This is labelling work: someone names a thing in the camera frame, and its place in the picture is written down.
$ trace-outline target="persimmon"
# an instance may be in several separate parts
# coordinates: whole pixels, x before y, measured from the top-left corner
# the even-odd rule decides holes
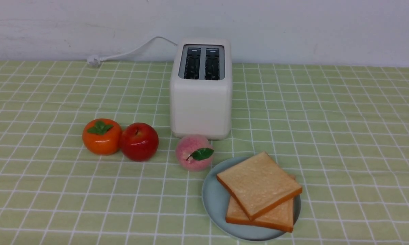
[[[97,155],[111,155],[119,150],[121,126],[114,120],[98,118],[90,121],[82,132],[85,147]]]

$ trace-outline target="light blue plate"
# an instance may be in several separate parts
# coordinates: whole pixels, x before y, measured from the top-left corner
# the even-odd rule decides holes
[[[213,167],[204,180],[203,188],[201,190],[201,198],[203,200],[204,208],[212,222],[229,236],[249,242],[264,242],[275,239],[285,234],[285,232],[252,225],[235,225],[227,223],[225,216],[230,194],[216,178],[218,173],[246,160],[247,158],[248,157],[230,158]],[[301,199],[298,195],[294,199],[294,224],[298,220],[300,211]]]

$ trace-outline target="apple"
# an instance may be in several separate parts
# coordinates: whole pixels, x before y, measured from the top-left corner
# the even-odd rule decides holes
[[[119,146],[130,160],[144,162],[155,155],[159,146],[156,130],[143,122],[130,124],[122,133]]]
[[[181,138],[176,146],[176,158],[185,169],[202,171],[211,165],[214,148],[203,135],[187,135]]]

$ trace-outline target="power cord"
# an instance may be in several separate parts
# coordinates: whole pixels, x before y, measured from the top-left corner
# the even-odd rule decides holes
[[[142,48],[144,45],[150,43],[151,41],[153,41],[153,39],[157,39],[157,38],[162,38],[162,39],[164,39],[164,40],[166,40],[166,41],[172,43],[173,45],[177,46],[177,43],[175,43],[175,42],[173,42],[173,41],[171,41],[171,40],[169,40],[169,39],[167,39],[167,38],[165,38],[165,37],[156,36],[156,37],[151,38],[151,39],[148,40],[147,42],[143,43],[143,44],[142,44],[141,46],[139,46],[138,48],[135,48],[134,50],[129,51],[129,52],[127,52],[127,53],[115,54],[115,55],[105,56],[105,57],[100,57],[100,56],[98,56],[97,54],[93,54],[93,55],[89,56],[88,59],[86,59],[86,63],[87,63],[88,65],[91,65],[91,66],[94,66],[94,67],[98,67],[98,66],[100,66],[100,64],[101,64],[102,62],[105,62],[105,61],[107,61],[107,60],[111,60],[111,59],[119,58],[119,57],[121,57],[121,56],[133,54],[133,53],[135,53],[136,51],[138,51],[140,48]]]

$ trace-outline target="stacked bread slices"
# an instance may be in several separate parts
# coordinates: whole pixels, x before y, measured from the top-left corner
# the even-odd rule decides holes
[[[230,193],[225,220],[285,232],[294,226],[294,198],[302,186],[268,155],[261,152],[217,174]]]

